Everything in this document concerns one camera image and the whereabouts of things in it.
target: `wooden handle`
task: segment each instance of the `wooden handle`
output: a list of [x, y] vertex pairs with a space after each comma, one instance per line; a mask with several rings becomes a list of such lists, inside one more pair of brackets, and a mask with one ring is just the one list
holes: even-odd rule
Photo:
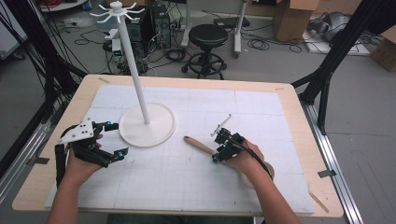
[[201, 149], [202, 151], [206, 152], [209, 155], [215, 155], [217, 153], [215, 150], [213, 150], [210, 147], [205, 146], [203, 143], [196, 140], [195, 138], [192, 138], [189, 136], [184, 136], [184, 141], [186, 141], [188, 144], [192, 145], [193, 147]]

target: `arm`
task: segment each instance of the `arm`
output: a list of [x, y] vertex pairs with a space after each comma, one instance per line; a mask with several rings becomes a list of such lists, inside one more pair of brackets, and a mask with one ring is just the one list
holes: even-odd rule
[[[256, 145], [246, 141], [246, 146], [252, 149], [263, 160], [264, 156]], [[300, 223], [299, 218], [291, 210], [271, 177], [246, 151], [241, 151], [237, 156], [226, 162], [245, 174], [252, 183], [267, 224]]]
[[78, 223], [78, 191], [82, 184], [101, 166], [82, 161], [69, 152], [64, 179], [56, 192], [47, 224]]

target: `floor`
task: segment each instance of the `floor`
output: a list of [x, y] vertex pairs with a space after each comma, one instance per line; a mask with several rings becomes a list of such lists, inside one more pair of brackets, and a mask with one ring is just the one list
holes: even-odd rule
[[[215, 16], [200, 18], [211, 22]], [[249, 18], [247, 29], [270, 24], [261, 18]], [[102, 45], [90, 43], [78, 46], [74, 43], [80, 34], [96, 27], [62, 32], [67, 46], [91, 73], [108, 72]], [[272, 27], [255, 31], [243, 31], [264, 37], [272, 37]], [[314, 72], [325, 58], [323, 54], [308, 53], [304, 45], [301, 52], [293, 52], [289, 46], [269, 43], [268, 50], [248, 47], [242, 42], [242, 54], [233, 56], [233, 32], [226, 45], [215, 52], [228, 64], [223, 72], [227, 80], [291, 83]], [[102, 41], [101, 34], [86, 35]], [[198, 48], [188, 47], [194, 53]], [[151, 60], [160, 58], [156, 51]], [[149, 67], [169, 63], [165, 58]], [[170, 63], [148, 70], [143, 76], [195, 78], [190, 72], [181, 72], [182, 63]], [[9, 58], [0, 62], [0, 129], [2, 145], [0, 158], [10, 148], [21, 130], [41, 106], [43, 91], [28, 59], [18, 61]], [[344, 172], [346, 182], [365, 223], [394, 223], [396, 220], [396, 74], [387, 72], [368, 57], [346, 56], [336, 70], [330, 89], [326, 131], [335, 156]], [[46, 213], [22, 213], [11, 207], [24, 178], [31, 167], [26, 166], [13, 189], [0, 204], [0, 223], [43, 223]], [[347, 223], [340, 218], [302, 218], [303, 223]], [[81, 214], [79, 223], [106, 223], [106, 214]]]

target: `round white base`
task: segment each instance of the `round white base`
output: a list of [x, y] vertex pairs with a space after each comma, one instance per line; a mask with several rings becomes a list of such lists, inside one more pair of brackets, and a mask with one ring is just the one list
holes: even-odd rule
[[128, 109], [120, 120], [122, 138], [135, 147], [155, 147], [174, 132], [176, 120], [172, 111], [160, 104], [146, 104], [150, 124], [145, 124], [142, 110], [137, 105]]

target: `black stool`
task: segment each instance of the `black stool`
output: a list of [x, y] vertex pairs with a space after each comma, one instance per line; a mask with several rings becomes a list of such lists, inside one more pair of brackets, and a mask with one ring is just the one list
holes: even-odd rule
[[202, 24], [193, 27], [189, 32], [189, 39], [192, 44], [200, 47], [204, 52], [196, 53], [190, 57], [186, 65], [181, 67], [183, 73], [187, 73], [188, 67], [196, 74], [197, 78], [201, 76], [209, 76], [219, 74], [220, 79], [223, 80], [221, 70], [227, 68], [227, 64], [220, 58], [220, 56], [211, 53], [212, 49], [220, 47], [227, 41], [228, 33], [221, 27], [214, 24]]

